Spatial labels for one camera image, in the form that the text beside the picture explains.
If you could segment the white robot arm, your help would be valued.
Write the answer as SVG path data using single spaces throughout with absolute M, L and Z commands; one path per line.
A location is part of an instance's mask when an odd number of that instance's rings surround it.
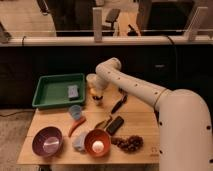
M 187 89 L 126 75 L 111 58 L 96 66 L 97 85 L 113 83 L 159 112 L 159 171 L 213 171 L 213 125 L 206 102 Z

